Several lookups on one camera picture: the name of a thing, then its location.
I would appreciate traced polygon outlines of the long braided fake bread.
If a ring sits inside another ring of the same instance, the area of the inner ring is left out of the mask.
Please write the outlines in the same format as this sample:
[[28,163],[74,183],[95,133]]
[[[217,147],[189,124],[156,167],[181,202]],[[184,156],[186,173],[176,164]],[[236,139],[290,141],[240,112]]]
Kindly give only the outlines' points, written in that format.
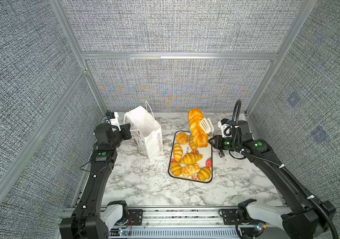
[[203,118],[204,116],[199,109],[192,109],[188,112],[191,135],[194,138],[194,143],[199,148],[204,148],[208,146],[208,134],[206,134],[199,125]]

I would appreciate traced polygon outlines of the white printed paper bag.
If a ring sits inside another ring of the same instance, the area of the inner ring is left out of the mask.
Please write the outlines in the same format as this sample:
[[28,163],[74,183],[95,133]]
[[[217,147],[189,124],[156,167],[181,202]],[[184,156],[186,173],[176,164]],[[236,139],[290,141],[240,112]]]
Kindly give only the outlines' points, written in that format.
[[162,127],[156,120],[148,102],[124,114],[124,123],[131,125],[133,142],[148,159],[164,153]]

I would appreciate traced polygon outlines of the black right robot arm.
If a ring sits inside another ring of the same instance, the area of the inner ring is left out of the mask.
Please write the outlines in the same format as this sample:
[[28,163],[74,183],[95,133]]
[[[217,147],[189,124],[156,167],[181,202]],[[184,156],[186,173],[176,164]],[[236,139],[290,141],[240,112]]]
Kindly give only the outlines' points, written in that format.
[[255,199],[238,205],[234,224],[236,231],[242,223],[265,223],[284,230],[292,239],[313,239],[331,231],[337,239],[338,232],[332,222],[336,208],[330,201],[322,201],[309,191],[282,163],[274,150],[263,139],[254,139],[244,120],[222,119],[218,122],[222,134],[209,139],[213,148],[223,157],[224,151],[241,154],[257,166],[281,193],[284,207],[267,206]]

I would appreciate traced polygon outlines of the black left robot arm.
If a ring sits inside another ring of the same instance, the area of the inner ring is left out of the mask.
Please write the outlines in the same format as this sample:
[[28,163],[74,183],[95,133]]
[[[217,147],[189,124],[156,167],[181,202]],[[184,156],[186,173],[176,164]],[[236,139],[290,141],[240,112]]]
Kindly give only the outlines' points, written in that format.
[[127,215],[125,202],[113,203],[108,209],[111,222],[106,223],[101,219],[101,203],[115,165],[117,148],[124,140],[132,138],[130,128],[130,123],[115,126],[107,122],[95,128],[96,142],[89,160],[89,176],[70,218],[61,221],[59,231],[63,239],[107,239],[113,226]]

